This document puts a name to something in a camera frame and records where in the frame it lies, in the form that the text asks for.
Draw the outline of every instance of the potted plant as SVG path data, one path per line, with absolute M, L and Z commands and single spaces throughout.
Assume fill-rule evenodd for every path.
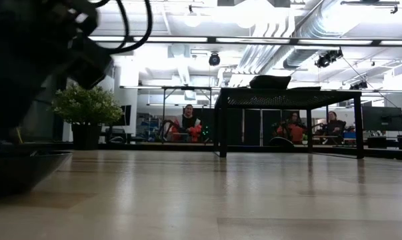
M 73 146 L 78 150 L 97 149 L 101 124 L 113 123 L 123 114 L 111 91 L 98 86 L 86 90 L 78 85 L 56 92 L 53 111 L 72 124 Z
M 307 135 L 303 134 L 303 138 L 302 138 L 302 144 L 306 145 L 307 144 Z

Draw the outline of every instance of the silver duct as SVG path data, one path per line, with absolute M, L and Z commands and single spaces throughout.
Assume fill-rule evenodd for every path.
M 296 30 L 295 38 L 338 38 L 343 36 L 350 29 L 354 28 L 359 22 L 352 21 L 353 24 L 339 25 L 329 24 L 328 16 L 334 17 L 340 15 L 342 11 L 341 0 L 324 0 L 322 6 L 318 7 L 306 22 Z M 283 61 L 283 66 L 286 69 L 296 69 L 300 67 L 302 62 L 316 54 L 317 50 L 295 49 L 292 46 L 282 46 L 276 52 L 272 61 L 270 61 L 261 71 L 266 74 L 271 68 L 275 67 L 282 60 L 280 57 L 287 56 Z

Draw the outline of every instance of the ceiling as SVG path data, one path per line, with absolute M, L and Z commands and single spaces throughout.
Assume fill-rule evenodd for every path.
M 125 7 L 130 22 L 132 36 L 143 35 L 146 30 L 145 6 L 142 1 L 126 1 Z M 250 5 L 264 4 L 266 0 L 246 0 Z M 249 9 L 247 7 L 237 9 L 235 7 L 218 7 L 217 0 L 206 1 L 151 1 L 154 13 L 154 25 L 152 35 L 173 35 L 173 36 L 256 36 L 262 25 L 260 23 L 242 23 L 241 19 L 254 19 L 256 15 L 278 18 L 277 15 L 262 13 L 258 8 Z M 304 16 L 306 16 L 320 0 L 304 0 L 305 5 L 300 7 L 291 6 L 290 17 L 293 16 L 295 26 L 304 27 Z M 400 1 L 399 11 L 390 14 L 393 7 L 377 8 L 369 7 L 365 11 L 342 12 L 337 18 L 337 23 L 344 22 L 348 18 L 359 18 L 358 22 L 341 38 L 402 38 L 402 0 Z M 189 13 L 188 6 L 193 6 L 193 12 Z M 101 24 L 93 33 L 95 36 L 121 36 L 123 34 L 123 24 L 118 7 L 111 1 L 106 6 L 99 8 L 101 13 Z M 113 44 L 101 43 L 111 47 Z M 247 45 L 225 45 L 225 44 L 185 44 L 189 55 L 182 61 L 170 54 L 171 44 L 145 44 L 133 53 L 139 66 L 139 78 L 144 85 L 165 85 L 166 81 L 175 79 L 179 76 L 179 66 L 187 66 L 188 74 L 192 76 L 211 76 L 217 77 L 220 69 L 237 69 L 247 54 Z M 205 54 L 191 54 L 193 50 L 206 50 Z M 277 54 L 267 56 L 264 53 L 266 47 L 258 50 L 252 56 L 254 62 L 260 58 L 265 58 L 265 62 L 278 58 Z M 220 65 L 211 67 L 208 64 L 209 54 L 213 51 L 219 53 L 221 58 Z M 384 80 L 384 73 L 402 63 L 402 48 L 385 47 L 344 47 L 342 48 L 344 58 L 360 74 L 366 73 L 368 80 L 372 83 L 380 83 Z M 270 68 L 269 73 L 276 75 L 291 75 L 293 85 L 328 85 L 333 87 L 344 86 L 356 80 L 358 73 L 355 72 L 345 60 L 339 59 L 327 68 L 318 69 L 314 66 L 318 54 L 325 50 L 318 51 L 310 58 L 305 60 L 297 69 L 283 70 L 281 65 Z

